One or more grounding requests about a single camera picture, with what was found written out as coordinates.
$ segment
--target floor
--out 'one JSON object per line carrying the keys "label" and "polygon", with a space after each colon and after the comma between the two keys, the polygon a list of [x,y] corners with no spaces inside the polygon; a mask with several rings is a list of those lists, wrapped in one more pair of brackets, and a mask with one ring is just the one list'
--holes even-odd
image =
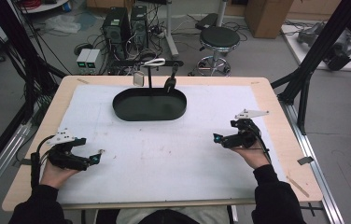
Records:
{"label": "floor", "polygon": [[[32,19],[36,27],[43,29],[42,22],[57,14],[63,12],[54,9],[35,15]],[[55,31],[41,34],[64,66],[72,74],[78,74],[74,47],[87,41],[92,42],[94,35],[100,34],[99,28],[103,18],[100,14],[91,14],[84,8],[77,8],[67,15],[75,15],[83,23],[77,34],[68,35]],[[199,20],[201,17],[194,15],[194,18]],[[226,17],[225,22],[227,21],[246,27],[243,18]],[[199,31],[193,28],[194,23],[191,17],[180,16],[173,20],[173,27],[177,28],[174,33],[198,34]],[[232,65],[233,77],[266,77],[272,82],[298,67],[283,36],[280,35],[276,39],[257,39],[253,38],[247,29],[240,30],[239,34],[245,41],[227,56]],[[180,76],[186,76],[203,56],[211,54],[208,50],[199,51],[201,45],[197,35],[174,35],[174,40],[179,51],[178,60],[185,63],[177,73]],[[162,42],[162,46],[161,56],[170,59],[170,51],[165,42]],[[44,47],[44,53],[50,64],[68,74],[47,47]],[[165,68],[154,73],[155,76],[169,74],[170,70]],[[10,61],[0,62],[0,135],[24,102],[23,85]],[[279,87],[274,91],[280,93],[283,89],[284,87]],[[351,72],[315,71],[309,92],[306,131],[344,222],[351,223]],[[19,158],[24,156],[28,145],[21,149]],[[2,210],[1,204],[18,171],[17,165],[12,165],[14,161],[12,160],[0,178],[0,223],[6,223],[11,216],[11,213]],[[240,223],[252,223],[250,213],[254,206],[237,206],[237,209]],[[74,223],[81,223],[79,211],[66,211],[65,215]],[[303,210],[303,216],[307,223],[329,223],[323,211],[312,213]],[[92,223],[93,217],[94,211],[87,211],[87,223]]]}

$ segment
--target metal stool leg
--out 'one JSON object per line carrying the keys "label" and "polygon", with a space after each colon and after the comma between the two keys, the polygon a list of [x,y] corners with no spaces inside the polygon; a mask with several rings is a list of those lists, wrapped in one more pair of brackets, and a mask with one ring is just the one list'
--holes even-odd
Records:
{"label": "metal stool leg", "polygon": [[223,58],[219,58],[219,52],[214,51],[213,56],[202,58],[196,64],[196,70],[202,76],[213,76],[216,72],[228,77],[231,75],[231,65]]}

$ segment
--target computer tower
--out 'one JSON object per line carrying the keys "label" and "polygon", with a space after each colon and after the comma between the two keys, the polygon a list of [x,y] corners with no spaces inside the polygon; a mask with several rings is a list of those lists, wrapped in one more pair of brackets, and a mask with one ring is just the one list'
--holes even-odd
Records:
{"label": "computer tower", "polygon": [[147,33],[147,7],[133,6],[130,24],[132,28],[132,37],[134,49],[148,48],[148,33]]}
{"label": "computer tower", "polygon": [[129,17],[126,7],[111,7],[103,26],[105,39],[109,40],[111,52],[121,60],[128,57],[127,42],[131,38]]}

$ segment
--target desk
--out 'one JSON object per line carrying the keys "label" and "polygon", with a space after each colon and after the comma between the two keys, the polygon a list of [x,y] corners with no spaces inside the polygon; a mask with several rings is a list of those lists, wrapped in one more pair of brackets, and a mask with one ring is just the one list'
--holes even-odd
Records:
{"label": "desk", "polygon": [[[164,83],[167,77],[153,77],[153,83]],[[65,77],[58,89],[47,115],[30,146],[27,155],[34,152],[39,142],[45,137],[57,132],[67,110],[74,90],[78,85],[100,84],[131,86],[132,77]],[[288,120],[278,103],[276,96],[267,79],[261,77],[178,77],[177,85],[221,85],[221,86],[249,86],[254,93],[259,108],[266,108],[271,116],[263,117],[267,131],[271,136],[274,148],[285,175],[288,177],[300,202],[318,202],[322,199],[316,179],[309,165],[299,165],[297,160],[303,157],[301,148],[288,124]],[[41,153],[49,147],[42,147]],[[3,202],[3,209],[12,211],[14,207],[24,202],[30,196],[30,166],[22,165],[12,183]],[[125,208],[125,207],[151,207],[151,206],[186,206],[209,204],[239,204],[254,203],[253,199],[223,199],[210,201],[178,201],[161,203],[91,203],[66,204],[64,209],[92,209],[92,208]]]}

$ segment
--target black metal pole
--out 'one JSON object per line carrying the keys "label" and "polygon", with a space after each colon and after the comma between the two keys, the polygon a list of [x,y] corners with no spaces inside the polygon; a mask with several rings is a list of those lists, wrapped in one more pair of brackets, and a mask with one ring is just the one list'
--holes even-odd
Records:
{"label": "black metal pole", "polygon": [[152,73],[151,73],[151,67],[149,66],[147,69],[148,69],[148,85],[149,85],[149,90],[152,91]]}
{"label": "black metal pole", "polygon": [[298,93],[302,92],[298,112],[298,127],[303,134],[305,134],[304,120],[310,79],[350,21],[351,0],[343,0],[333,12],[317,41],[307,52],[301,65],[290,75],[271,84],[273,88],[276,88],[288,82],[284,91],[278,95],[278,100],[288,105],[292,105]]}
{"label": "black metal pole", "polygon": [[20,21],[16,17],[7,0],[0,0],[0,26],[7,35],[9,42],[21,56],[22,62],[24,63],[25,76],[20,67],[16,64],[13,65],[26,82],[26,102],[0,136],[1,154],[18,126],[21,123],[27,122],[27,120],[33,115],[34,103],[37,97],[37,95],[35,95],[35,84],[39,85],[41,92],[44,94],[53,94],[53,92],[57,90],[58,85],[49,74],[49,71],[57,77],[65,77],[66,74],[47,63],[42,63],[33,43],[30,41],[30,38],[21,26]]}

